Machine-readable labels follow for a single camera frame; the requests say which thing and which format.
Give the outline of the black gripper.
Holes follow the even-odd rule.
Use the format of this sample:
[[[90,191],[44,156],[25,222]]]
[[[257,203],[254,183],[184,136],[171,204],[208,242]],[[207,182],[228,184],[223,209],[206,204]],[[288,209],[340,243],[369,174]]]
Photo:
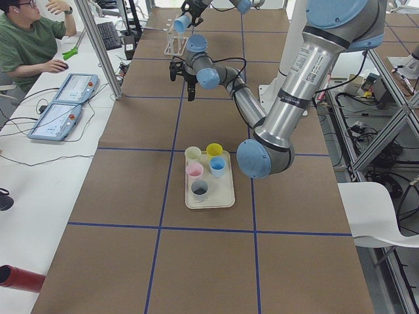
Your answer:
[[[210,5],[211,0],[184,0],[181,6],[181,14],[188,14],[194,27],[202,23],[201,14]]]
[[[177,77],[183,77],[187,82],[187,100],[194,101],[196,95],[196,75],[190,74],[185,61],[174,56],[170,61],[170,80],[175,82]]]

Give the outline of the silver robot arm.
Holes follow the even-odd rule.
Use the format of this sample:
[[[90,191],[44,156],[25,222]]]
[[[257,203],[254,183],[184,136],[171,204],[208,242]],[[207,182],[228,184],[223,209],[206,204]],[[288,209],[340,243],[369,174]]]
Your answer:
[[[305,1],[296,5],[292,20],[301,20],[301,46],[285,80],[266,111],[255,99],[237,69],[216,64],[207,53],[208,42],[193,35],[182,61],[171,61],[170,78],[183,77],[188,99],[195,87],[224,86],[253,137],[236,152],[242,172],[264,178],[288,169],[294,160],[290,137],[333,62],[343,52],[369,50],[381,45],[386,19],[385,1]]]
[[[178,33],[184,33],[187,28],[199,26],[203,21],[202,13],[211,5],[210,0],[186,0],[181,6],[181,15],[173,23],[174,29]],[[250,9],[260,8],[264,1],[239,0],[230,1],[232,8],[240,14],[246,14]]]

